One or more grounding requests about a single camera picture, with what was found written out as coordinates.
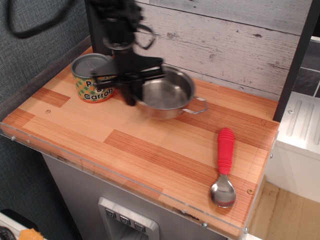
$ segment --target orange object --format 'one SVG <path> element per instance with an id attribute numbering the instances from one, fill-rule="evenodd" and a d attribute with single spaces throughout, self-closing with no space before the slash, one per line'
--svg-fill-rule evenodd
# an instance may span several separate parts
<path id="1" fill-rule="evenodd" d="M 44 240 L 44 237 L 32 228 L 22 230 L 18 240 Z"/>

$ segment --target red spoon handle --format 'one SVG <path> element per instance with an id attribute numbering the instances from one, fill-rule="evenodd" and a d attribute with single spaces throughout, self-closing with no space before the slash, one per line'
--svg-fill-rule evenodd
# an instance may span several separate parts
<path id="1" fill-rule="evenodd" d="M 220 174 L 227 175 L 232 165 L 235 137 L 233 132 L 225 127 L 218 135 L 218 170 Z"/>

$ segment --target spoon bowl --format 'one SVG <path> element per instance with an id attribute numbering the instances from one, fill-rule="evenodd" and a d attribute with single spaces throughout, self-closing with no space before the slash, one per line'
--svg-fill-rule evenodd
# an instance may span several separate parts
<path id="1" fill-rule="evenodd" d="M 224 174 L 212 185 L 210 195 L 212 202 L 221 208 L 229 208 L 236 201 L 236 191 Z"/>

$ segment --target pot handle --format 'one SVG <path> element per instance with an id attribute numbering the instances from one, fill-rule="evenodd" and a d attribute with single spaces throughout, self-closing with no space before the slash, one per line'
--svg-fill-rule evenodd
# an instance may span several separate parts
<path id="1" fill-rule="evenodd" d="M 207 101 L 205 99 L 203 99 L 201 97 L 198 97 L 198 96 L 195 96 L 194 98 L 196 100 L 198 100 L 198 101 L 203 102 L 204 109 L 199 110 L 199 111 L 192 111 L 192 110 L 190 110 L 188 108 L 183 108 L 182 111 L 185 111 L 185 112 L 187 112 L 189 114 L 199 114 L 199 113 L 203 113 L 203 112 L 208 110 L 208 103 L 207 103 Z"/>

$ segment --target stainless steel pot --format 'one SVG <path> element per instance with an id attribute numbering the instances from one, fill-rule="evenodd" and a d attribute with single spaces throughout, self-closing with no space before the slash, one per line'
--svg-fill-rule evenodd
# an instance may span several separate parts
<path id="1" fill-rule="evenodd" d="M 165 77 L 146 81 L 142 85 L 143 99 L 132 96 L 143 114 L 153 119 L 168 120 L 183 112 L 198 114 L 208 109 L 205 99 L 194 96 L 196 87 L 187 74 L 169 66 L 164 66 L 163 72 Z M 203 102 L 202 110 L 192 111 L 186 108 L 194 98 Z"/>

